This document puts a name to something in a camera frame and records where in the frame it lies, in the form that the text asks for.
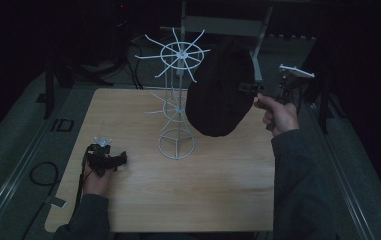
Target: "person's left hand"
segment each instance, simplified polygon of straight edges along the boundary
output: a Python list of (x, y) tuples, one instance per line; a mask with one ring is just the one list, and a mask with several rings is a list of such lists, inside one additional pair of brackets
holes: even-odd
[(83, 194), (97, 194), (106, 197), (113, 171), (113, 168), (107, 169), (103, 177), (99, 177), (87, 163), (85, 166), (84, 177), (87, 175), (88, 177), (84, 182)]

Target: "person's arm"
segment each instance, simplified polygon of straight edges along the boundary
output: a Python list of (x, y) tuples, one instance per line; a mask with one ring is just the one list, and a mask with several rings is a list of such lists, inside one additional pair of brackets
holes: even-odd
[(258, 98), (271, 110), (263, 122), (275, 123), (274, 239), (336, 239), (324, 174), (299, 130), (296, 107)]
[(107, 240), (109, 238), (109, 199), (105, 197), (113, 169), (106, 170), (103, 177), (97, 176), (86, 165), (87, 177), (83, 186), (80, 205), (68, 224), (60, 226), (55, 240)]

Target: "dark background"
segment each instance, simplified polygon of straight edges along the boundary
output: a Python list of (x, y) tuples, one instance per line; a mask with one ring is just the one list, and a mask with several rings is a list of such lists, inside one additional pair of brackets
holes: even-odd
[[(112, 49), (100, 46), (111, 46), (118, 24), (156, 35), (161, 25), (179, 26), (180, 13), (180, 1), (173, 0), (0, 1), (0, 121), (43, 72), (53, 48), (76, 63), (97, 65), (112, 58)], [(381, 1), (275, 3), (267, 33), (317, 37), (305, 65), (323, 82), (331, 78), (330, 89), (381, 179)], [(127, 47), (121, 37), (114, 52)], [(320, 93), (323, 87), (312, 88)]]

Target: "forearm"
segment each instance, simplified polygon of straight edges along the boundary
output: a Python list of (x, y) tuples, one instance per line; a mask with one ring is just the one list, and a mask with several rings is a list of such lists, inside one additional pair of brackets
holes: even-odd
[(67, 225), (60, 226), (55, 240), (106, 240), (109, 236), (107, 214), (109, 200), (95, 194), (85, 194), (74, 216)]
[(300, 130), (282, 133), (272, 144), (274, 239), (336, 239), (324, 174)]

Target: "black fabric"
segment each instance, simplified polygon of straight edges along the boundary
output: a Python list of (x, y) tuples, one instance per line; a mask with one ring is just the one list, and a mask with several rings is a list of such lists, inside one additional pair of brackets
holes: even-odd
[(219, 137), (231, 133), (253, 104), (253, 96), (238, 91), (239, 83), (254, 83), (249, 51), (224, 38), (200, 64), (187, 93), (186, 115), (200, 133)]

